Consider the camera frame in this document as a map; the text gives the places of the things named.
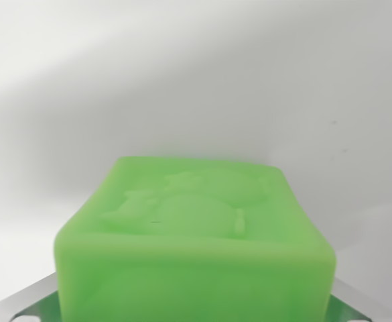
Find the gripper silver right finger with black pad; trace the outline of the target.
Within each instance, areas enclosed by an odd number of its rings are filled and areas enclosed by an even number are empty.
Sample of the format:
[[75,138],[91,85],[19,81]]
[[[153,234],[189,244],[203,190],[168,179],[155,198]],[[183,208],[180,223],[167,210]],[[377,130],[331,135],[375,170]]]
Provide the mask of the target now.
[[392,321],[392,310],[335,278],[326,321]]

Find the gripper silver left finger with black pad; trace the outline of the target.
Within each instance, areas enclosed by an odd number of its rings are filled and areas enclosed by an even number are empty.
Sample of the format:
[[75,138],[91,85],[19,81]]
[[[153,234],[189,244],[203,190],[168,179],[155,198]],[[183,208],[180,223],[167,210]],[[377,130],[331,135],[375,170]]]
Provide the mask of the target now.
[[0,321],[61,321],[57,277],[53,273],[0,301]]

